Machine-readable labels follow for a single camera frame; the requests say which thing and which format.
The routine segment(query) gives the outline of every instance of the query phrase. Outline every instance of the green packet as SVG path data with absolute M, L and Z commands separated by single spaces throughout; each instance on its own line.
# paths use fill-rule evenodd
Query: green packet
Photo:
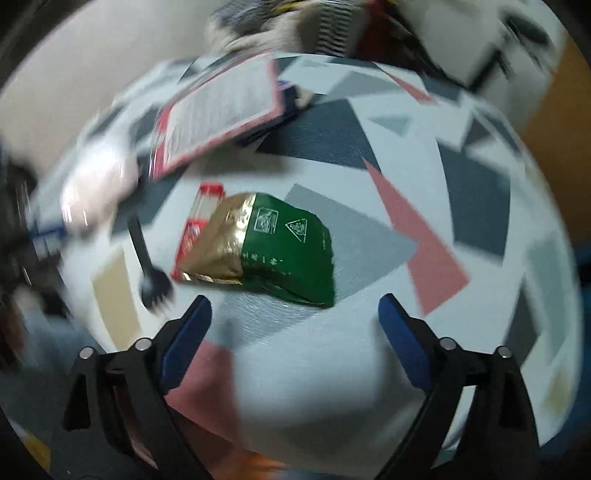
M 285 300 L 335 304 L 329 230 L 264 193 L 226 198 L 179 264 L 187 280 L 239 284 Z

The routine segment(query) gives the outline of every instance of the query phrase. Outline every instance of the table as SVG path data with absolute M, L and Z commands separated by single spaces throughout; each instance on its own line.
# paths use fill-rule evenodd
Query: table
M 61 272 L 72 313 L 107 350 L 154 336 L 165 318 L 141 305 L 126 216 L 138 213 L 154 264 L 170 271 L 201 181 L 221 181 L 229 193 L 267 192 L 330 229 L 337 305 L 316 310 L 237 289 L 175 285 L 170 318 L 197 294 L 214 314 L 170 406 L 299 468 L 376 474 L 424 399 L 377 322 L 378 300 L 393 292 L 439 337 L 474 351 L 508 345 L 546 442 L 579 382 L 581 307 L 560 215 L 518 136 L 482 100 L 415 73 L 277 57 L 282 80 L 317 94 L 310 109 L 244 149 L 226 145 L 146 187 L 112 223 L 71 242 Z M 145 162 L 160 106 L 213 61 L 161 64 L 118 95 L 41 185 L 37 215 L 55 218 L 59 188 L 90 138 L 128 129 Z M 99 309 L 93 279 L 117 262 L 119 280 L 130 286 L 117 292 L 129 299 Z M 103 319 L 105 309 L 116 325 Z M 465 389 L 445 448 L 457 443 L 471 395 Z

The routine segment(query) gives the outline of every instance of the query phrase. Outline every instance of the white floor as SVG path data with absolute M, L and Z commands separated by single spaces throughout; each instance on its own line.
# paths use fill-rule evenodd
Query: white floor
M 160 60 L 205 52 L 224 0 L 95 0 L 23 62 L 0 96 L 0 131 L 39 173 L 82 125 Z

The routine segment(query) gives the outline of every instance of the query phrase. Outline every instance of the red triangle pattern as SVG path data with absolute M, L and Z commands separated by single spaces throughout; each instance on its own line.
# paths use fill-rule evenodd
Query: red triangle pattern
M 394 75 L 390 75 L 388 72 L 384 72 L 388 75 L 392 80 L 394 80 L 397 84 L 399 84 L 403 89 L 405 89 L 417 102 L 419 103 L 431 103 L 432 105 L 437 105 L 437 101 L 429 95 L 427 92 L 423 92 L 419 90 L 414 85 L 398 78 Z
M 166 396 L 168 406 L 202 428 L 230 441 L 239 441 L 230 350 L 203 341 L 183 382 Z
M 410 202 L 370 163 L 365 162 L 392 227 L 418 242 L 408 262 L 421 313 L 427 315 L 469 283 L 466 273 Z

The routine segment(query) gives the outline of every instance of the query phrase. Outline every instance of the silver screw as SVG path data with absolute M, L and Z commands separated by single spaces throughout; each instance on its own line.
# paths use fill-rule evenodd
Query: silver screw
M 88 360 L 94 353 L 95 349 L 93 349 L 91 346 L 85 346 L 82 350 L 80 350 L 78 356 L 82 358 L 82 360 Z
M 135 349 L 139 350 L 140 352 L 145 352 L 151 346 L 152 340 L 150 340 L 149 338 L 141 338 L 137 342 L 135 342 Z
M 497 352 L 499 352 L 499 355 L 503 358 L 511 358 L 513 356 L 513 352 L 506 346 L 500 346 Z
M 439 340 L 439 345 L 441 345 L 444 350 L 455 350 L 457 347 L 455 340 L 449 337 L 444 337 Z

